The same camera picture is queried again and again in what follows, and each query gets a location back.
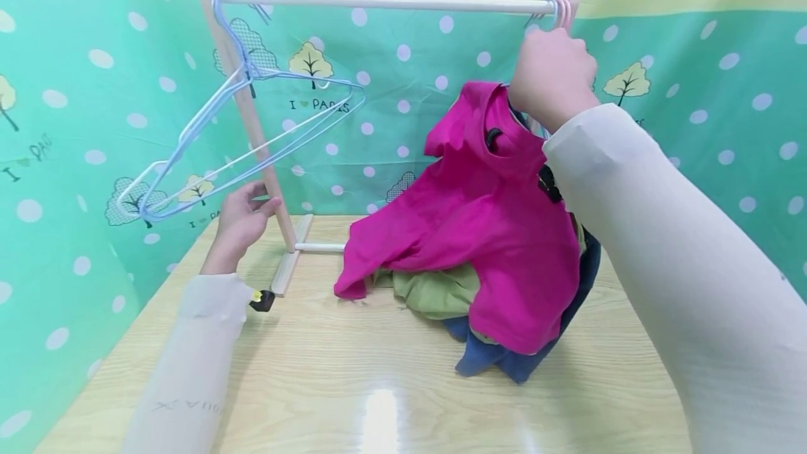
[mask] hand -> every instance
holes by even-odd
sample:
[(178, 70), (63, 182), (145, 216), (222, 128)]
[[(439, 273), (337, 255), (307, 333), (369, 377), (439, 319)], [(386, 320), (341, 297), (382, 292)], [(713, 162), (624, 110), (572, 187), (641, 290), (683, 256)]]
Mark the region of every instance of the hand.
[(263, 235), (267, 220), (282, 204), (279, 198), (255, 200), (265, 195), (263, 181), (245, 184), (227, 195), (221, 205), (219, 229), (202, 265), (202, 275), (235, 272), (240, 259)]
[(600, 104), (591, 84), (597, 62), (582, 39), (564, 29), (526, 36), (510, 82), (510, 103), (551, 134), (568, 120)]

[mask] green clothing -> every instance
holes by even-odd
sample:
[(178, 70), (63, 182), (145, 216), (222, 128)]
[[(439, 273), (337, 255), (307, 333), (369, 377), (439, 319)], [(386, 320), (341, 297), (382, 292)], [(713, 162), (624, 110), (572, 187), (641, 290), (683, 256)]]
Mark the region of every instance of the green clothing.
[[(479, 291), (479, 276), (470, 263), (439, 272), (394, 272), (380, 269), (373, 274), (376, 288), (392, 288), (409, 310), (435, 321), (468, 315)], [(495, 343), (473, 332), (484, 343)]]

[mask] magenta t-shirt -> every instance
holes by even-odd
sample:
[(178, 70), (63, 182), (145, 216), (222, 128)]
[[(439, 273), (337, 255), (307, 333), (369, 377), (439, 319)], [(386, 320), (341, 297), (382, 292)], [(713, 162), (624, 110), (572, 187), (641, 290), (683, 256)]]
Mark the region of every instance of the magenta t-shirt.
[[(334, 293), (364, 298), (378, 268), (425, 272), (470, 262), (481, 287), (474, 331), (534, 354), (557, 338), (579, 285), (579, 243), (563, 203), (538, 187), (544, 140), (511, 115), (508, 89), (468, 82), (426, 138), (440, 158), (398, 198), (350, 226)], [(496, 152), (485, 145), (498, 128)]]

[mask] wall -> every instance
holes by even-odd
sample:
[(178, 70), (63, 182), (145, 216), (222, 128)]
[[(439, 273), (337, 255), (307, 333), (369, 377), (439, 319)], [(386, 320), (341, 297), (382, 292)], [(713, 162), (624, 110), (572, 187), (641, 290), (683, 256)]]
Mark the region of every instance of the wall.
[[(802, 296), (806, 4), (584, 0), (574, 26), (600, 62), (598, 96), (629, 110)], [(505, 81), (525, 33), (518, 15), (267, 12), (269, 22), (228, 10), (262, 60), (287, 68), (312, 42), (367, 96), (277, 164), (297, 214), (368, 214), (391, 200), (432, 161), (420, 148), (462, 83)], [(220, 198), (149, 227), (110, 200), (169, 155), (223, 76), (198, 0), (0, 0), (0, 75), (0, 360), (14, 362), (0, 366), (0, 452), (16, 454), (32, 451), (216, 216)], [(346, 94), (254, 87), (267, 135)], [(238, 157), (246, 142), (230, 105), (159, 192)]]

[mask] wooden table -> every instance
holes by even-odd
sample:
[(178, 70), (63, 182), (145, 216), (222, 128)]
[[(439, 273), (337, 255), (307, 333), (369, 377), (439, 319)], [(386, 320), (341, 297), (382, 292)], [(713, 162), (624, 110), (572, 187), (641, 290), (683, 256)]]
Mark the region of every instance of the wooden table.
[[(317, 216), (310, 240), (344, 242), (351, 216)], [(272, 230), (240, 274), (266, 288), (282, 255)], [(118, 453), (202, 264), (208, 228), (37, 453)], [(251, 312), (235, 350), (216, 453), (690, 453), (678, 396), (604, 259), (572, 326), (525, 385), (497, 369), (461, 378), (439, 325), (390, 291), (340, 301), (338, 254), (305, 254), (286, 298)]]

